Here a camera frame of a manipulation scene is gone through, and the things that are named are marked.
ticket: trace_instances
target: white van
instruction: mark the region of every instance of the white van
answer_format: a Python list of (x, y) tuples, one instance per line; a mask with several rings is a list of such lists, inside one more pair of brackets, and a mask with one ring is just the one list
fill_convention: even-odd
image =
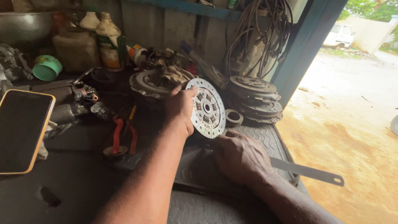
[(351, 27), (344, 24), (335, 24), (326, 37), (323, 45), (337, 46), (337, 47), (350, 47), (354, 40), (355, 32), (352, 32)]

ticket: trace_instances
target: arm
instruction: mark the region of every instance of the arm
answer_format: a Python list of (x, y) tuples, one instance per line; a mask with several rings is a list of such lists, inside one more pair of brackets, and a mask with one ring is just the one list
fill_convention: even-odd
[(96, 223), (166, 223), (170, 195), (185, 140), (193, 133), (196, 88), (176, 87), (166, 103), (166, 122), (148, 153)]
[(281, 222), (342, 223), (275, 172), (261, 142), (228, 131), (217, 137), (215, 143), (221, 147), (216, 152), (220, 170), (238, 184), (251, 188)]

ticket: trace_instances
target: cloth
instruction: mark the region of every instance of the cloth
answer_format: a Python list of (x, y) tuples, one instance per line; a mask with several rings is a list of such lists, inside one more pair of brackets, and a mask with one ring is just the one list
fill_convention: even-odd
[(196, 78), (190, 72), (185, 71), (182, 68), (176, 66), (164, 66), (162, 67), (162, 78), (168, 79), (171, 83), (175, 85), (183, 84), (193, 78)]

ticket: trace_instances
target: white plastic bottle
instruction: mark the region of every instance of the white plastic bottle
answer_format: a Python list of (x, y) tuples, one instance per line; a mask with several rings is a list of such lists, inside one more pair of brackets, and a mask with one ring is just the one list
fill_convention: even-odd
[(96, 13), (88, 11), (86, 16), (80, 21), (79, 25), (80, 27), (95, 31), (99, 23), (100, 20), (97, 18)]
[(108, 12), (101, 13), (101, 22), (96, 28), (98, 36), (99, 50), (103, 65), (110, 71), (121, 71), (124, 69), (124, 44), (122, 32), (112, 22), (111, 14)]

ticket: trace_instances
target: metal bowl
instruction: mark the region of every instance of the metal bowl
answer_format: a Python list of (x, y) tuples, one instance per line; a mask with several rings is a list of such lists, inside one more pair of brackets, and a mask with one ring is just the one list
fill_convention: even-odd
[(12, 47), (38, 45), (51, 33), (51, 12), (0, 13), (0, 43)]

